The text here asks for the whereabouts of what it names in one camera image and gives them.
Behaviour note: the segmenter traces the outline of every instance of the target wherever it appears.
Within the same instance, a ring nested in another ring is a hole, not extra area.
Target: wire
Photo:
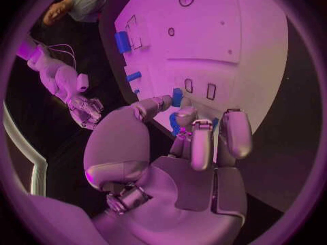
[[[40,42],[34,38],[32,38],[33,41],[39,43],[39,44],[42,44],[43,46],[47,47],[49,50],[52,50],[52,51],[56,51],[56,52],[62,52],[62,53],[67,53],[69,54],[71,57],[72,57],[72,60],[73,60],[73,67],[74,69],[76,69],[76,58],[75,58],[75,53],[74,53],[74,50],[72,49],[72,47],[68,44],[58,44],[58,45],[46,45],[44,44],[43,42]],[[59,50],[59,49],[53,49],[52,47],[57,47],[57,46],[67,46],[70,48],[71,52],[68,52],[68,51],[65,51],[65,50]]]

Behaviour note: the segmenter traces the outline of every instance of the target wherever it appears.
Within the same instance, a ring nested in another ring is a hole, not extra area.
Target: person
[[[66,14],[75,21],[96,22],[105,2],[106,0],[62,0],[49,7],[43,17],[43,24],[51,26]]]

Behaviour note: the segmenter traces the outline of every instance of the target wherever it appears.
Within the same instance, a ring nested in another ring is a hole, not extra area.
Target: blue block
[[[142,77],[141,73],[140,72],[135,72],[135,73],[132,73],[131,75],[127,75],[126,79],[127,79],[128,82],[130,82],[130,81],[133,81],[133,80],[138,79],[140,77]]]
[[[173,90],[173,103],[172,106],[174,107],[180,107],[180,102],[183,98],[183,92],[179,88],[174,88]]]
[[[218,123],[219,123],[219,119],[218,118],[213,119],[213,131],[216,129]]]
[[[176,122],[176,113],[172,113],[169,116],[169,121],[170,121],[171,127],[173,129],[172,134],[174,136],[176,136],[179,133],[179,129],[180,129],[179,125]]]
[[[119,53],[125,53],[131,51],[131,46],[129,44],[129,39],[127,36],[127,32],[122,31],[114,34],[116,39],[116,44],[118,46]]]

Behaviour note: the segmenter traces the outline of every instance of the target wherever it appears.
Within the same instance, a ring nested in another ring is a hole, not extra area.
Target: robotic arm
[[[93,130],[101,118],[103,105],[98,99],[81,95],[88,88],[87,75],[78,75],[76,70],[63,61],[53,59],[45,46],[36,44],[28,36],[21,44],[17,56],[39,72],[42,84],[48,91],[69,107],[72,118],[82,128]]]

